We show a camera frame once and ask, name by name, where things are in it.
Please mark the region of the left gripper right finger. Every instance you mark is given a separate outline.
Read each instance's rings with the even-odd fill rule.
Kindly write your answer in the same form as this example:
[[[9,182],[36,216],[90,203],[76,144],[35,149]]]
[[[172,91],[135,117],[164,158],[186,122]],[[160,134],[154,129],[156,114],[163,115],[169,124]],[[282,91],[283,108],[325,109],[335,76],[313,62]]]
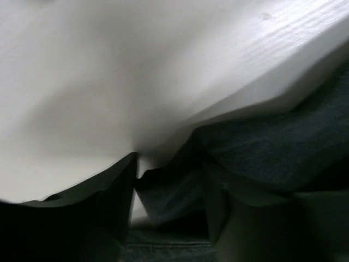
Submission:
[[[202,164],[210,240],[219,261],[348,261],[348,179],[275,194],[220,165]]]

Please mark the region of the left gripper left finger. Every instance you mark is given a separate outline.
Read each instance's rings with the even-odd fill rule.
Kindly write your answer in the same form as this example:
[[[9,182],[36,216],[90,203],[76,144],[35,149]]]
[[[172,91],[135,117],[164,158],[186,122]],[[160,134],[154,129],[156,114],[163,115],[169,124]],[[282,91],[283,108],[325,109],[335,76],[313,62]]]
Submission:
[[[1,261],[118,261],[137,154],[42,201],[1,202]]]

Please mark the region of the black trousers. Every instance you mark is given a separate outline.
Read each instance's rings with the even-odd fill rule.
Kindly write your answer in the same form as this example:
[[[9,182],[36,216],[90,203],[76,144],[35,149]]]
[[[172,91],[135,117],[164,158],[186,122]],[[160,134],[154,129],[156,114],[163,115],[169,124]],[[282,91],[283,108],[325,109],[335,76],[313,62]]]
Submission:
[[[195,129],[164,167],[148,170],[136,192],[154,229],[133,230],[124,261],[219,261],[210,240],[202,164],[280,195],[322,180],[348,179],[348,64],[290,112]]]

